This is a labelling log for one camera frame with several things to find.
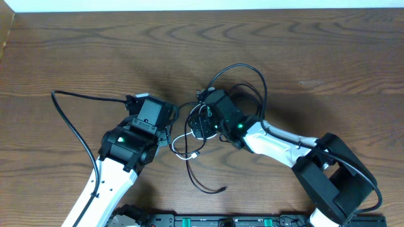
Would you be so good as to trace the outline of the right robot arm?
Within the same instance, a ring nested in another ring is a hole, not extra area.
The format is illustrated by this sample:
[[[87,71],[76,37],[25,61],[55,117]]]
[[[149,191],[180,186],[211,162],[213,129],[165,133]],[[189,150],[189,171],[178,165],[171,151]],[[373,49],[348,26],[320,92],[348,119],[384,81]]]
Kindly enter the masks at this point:
[[[377,190],[377,181],[352,150],[336,135],[304,137],[272,126],[258,116],[244,115],[224,90],[197,91],[206,107],[190,127],[204,138],[221,133],[237,149],[261,154],[290,167],[316,205],[312,226],[342,226]]]

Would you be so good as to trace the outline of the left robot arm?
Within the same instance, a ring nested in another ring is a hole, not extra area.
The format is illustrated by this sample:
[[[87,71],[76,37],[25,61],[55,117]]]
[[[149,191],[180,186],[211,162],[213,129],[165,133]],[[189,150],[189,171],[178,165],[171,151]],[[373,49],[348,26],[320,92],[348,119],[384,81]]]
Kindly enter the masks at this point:
[[[123,100],[128,117],[107,131],[95,167],[64,226],[105,226],[118,202],[161,147],[178,108],[147,93]]]

